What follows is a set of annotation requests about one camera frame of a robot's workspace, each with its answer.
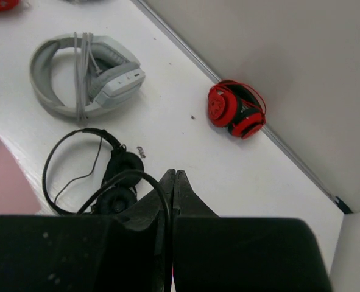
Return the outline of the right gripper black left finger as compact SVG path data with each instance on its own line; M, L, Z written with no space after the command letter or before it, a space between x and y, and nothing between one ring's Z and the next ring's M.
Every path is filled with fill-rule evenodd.
M170 291L164 213L153 190L119 215L0 215L0 291Z

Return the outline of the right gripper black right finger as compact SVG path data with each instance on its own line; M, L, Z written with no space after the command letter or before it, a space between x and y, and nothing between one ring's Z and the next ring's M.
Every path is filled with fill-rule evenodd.
M173 186L177 291L331 291L311 228L298 218L220 217L183 170Z

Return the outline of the pink blue cat-ear headphones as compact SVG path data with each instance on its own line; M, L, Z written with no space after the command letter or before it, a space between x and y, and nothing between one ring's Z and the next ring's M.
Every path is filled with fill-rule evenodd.
M35 214L36 194L8 148L0 140L0 215Z

